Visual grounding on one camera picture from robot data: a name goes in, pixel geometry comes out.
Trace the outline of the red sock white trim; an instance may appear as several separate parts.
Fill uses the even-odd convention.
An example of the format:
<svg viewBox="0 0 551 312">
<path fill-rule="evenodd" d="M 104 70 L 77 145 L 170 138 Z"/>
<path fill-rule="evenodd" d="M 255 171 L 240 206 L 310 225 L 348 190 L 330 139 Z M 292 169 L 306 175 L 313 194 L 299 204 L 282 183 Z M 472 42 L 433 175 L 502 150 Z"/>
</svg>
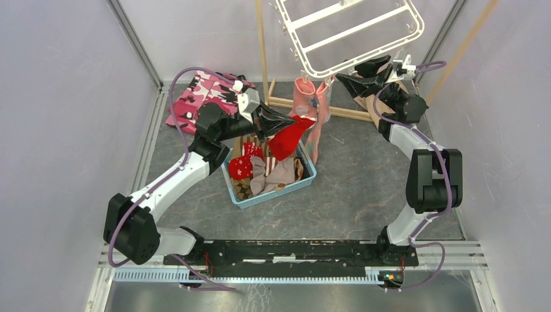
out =
<svg viewBox="0 0 551 312">
<path fill-rule="evenodd" d="M 291 118 L 295 121 L 295 123 L 280 130 L 268 141 L 268 147 L 270 148 L 272 155 L 278 161 L 286 159 L 295 152 L 304 132 L 310 129 L 317 121 L 316 118 L 304 115 L 295 115 Z"/>
</svg>

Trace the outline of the pink sock green patches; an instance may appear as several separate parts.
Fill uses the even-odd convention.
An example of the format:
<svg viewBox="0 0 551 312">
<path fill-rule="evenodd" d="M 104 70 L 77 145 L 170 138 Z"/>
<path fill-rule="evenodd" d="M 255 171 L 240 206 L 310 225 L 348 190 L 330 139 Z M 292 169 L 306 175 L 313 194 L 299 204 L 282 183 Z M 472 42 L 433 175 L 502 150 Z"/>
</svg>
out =
<svg viewBox="0 0 551 312">
<path fill-rule="evenodd" d="M 316 88 L 311 81 L 297 78 L 294 81 L 293 103 L 290 117 L 299 116 L 310 120 L 317 120 Z"/>
</svg>

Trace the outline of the white clip hanger frame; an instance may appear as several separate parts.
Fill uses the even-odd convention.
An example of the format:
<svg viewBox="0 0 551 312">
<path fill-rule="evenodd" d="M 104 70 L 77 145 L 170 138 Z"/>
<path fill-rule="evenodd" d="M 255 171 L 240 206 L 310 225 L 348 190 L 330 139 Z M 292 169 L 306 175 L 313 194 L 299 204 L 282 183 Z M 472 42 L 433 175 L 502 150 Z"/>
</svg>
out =
<svg viewBox="0 0 551 312">
<path fill-rule="evenodd" d="M 271 1 L 303 79 L 326 79 L 419 39 L 413 1 Z"/>
</svg>

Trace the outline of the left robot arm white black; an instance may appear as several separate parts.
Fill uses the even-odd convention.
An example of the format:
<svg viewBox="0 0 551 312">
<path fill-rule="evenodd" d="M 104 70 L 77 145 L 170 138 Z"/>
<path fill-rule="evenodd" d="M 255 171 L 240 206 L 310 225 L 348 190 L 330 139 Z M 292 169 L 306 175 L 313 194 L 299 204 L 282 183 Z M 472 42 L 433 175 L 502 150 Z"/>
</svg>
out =
<svg viewBox="0 0 551 312">
<path fill-rule="evenodd" d="M 184 228 L 160 229 L 159 218 L 192 186 L 221 167 L 229 153 L 225 140 L 248 134 L 266 139 L 297 124 L 296 119 L 262 102 L 232 115 L 215 103 L 206 103 L 199 108 L 197 121 L 193 142 L 172 167 L 130 196 L 117 193 L 110 199 L 103 235 L 112 267 L 129 261 L 142 265 L 155 255 L 171 254 L 189 265 L 198 264 L 204 247 L 196 242 L 197 235 Z"/>
</svg>

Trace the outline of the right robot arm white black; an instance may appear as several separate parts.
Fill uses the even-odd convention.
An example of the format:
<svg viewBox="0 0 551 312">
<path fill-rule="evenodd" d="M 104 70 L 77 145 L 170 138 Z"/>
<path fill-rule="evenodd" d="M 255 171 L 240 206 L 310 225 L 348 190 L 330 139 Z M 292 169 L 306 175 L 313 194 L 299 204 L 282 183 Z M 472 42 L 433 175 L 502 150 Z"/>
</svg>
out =
<svg viewBox="0 0 551 312">
<path fill-rule="evenodd" d="M 364 99 L 378 132 L 410 160 L 405 197 L 399 216 L 377 238 L 375 255 L 383 265 L 415 251 L 418 234 L 434 219 L 462 202 L 463 156 L 428 138 L 416 125 L 428 109 L 416 90 L 402 88 L 420 73 L 445 67 L 443 60 L 412 65 L 411 57 L 390 56 L 357 65 L 353 74 L 336 78 L 354 99 Z"/>
</svg>

